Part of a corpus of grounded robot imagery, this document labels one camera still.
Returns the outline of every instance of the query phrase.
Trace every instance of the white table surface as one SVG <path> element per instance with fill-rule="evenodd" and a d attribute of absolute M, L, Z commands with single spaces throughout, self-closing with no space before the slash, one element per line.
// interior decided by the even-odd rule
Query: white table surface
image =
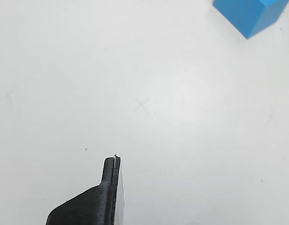
<path fill-rule="evenodd" d="M 0 225 L 45 225 L 122 157 L 125 225 L 289 225 L 289 5 L 0 0 Z"/>

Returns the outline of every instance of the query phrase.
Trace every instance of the white backdrop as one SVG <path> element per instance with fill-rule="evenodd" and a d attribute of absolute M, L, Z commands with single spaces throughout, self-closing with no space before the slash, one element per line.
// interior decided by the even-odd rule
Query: white backdrop
<path fill-rule="evenodd" d="M 289 5 L 0 0 L 0 225 L 44 225 L 122 157 L 125 225 L 289 225 Z"/>

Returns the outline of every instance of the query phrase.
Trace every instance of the black 3d-printed part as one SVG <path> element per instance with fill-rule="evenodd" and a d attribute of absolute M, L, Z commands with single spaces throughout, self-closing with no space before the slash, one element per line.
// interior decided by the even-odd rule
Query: black 3d-printed part
<path fill-rule="evenodd" d="M 46 225 L 117 225 L 114 216 L 120 163 L 117 156 L 107 158 L 100 185 L 54 209 Z"/>

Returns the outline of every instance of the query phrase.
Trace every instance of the blue block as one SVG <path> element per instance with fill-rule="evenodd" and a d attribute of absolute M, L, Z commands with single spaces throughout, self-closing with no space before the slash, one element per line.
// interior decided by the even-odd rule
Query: blue block
<path fill-rule="evenodd" d="M 213 5 L 246 37 L 275 23 L 289 0 L 215 0 Z"/>

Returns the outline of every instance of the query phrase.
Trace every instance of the blue cube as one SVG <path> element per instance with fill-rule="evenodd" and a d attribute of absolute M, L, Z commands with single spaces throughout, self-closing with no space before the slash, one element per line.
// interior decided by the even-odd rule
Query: blue cube
<path fill-rule="evenodd" d="M 246 37 L 275 23 L 289 0 L 215 0 L 213 5 Z"/>

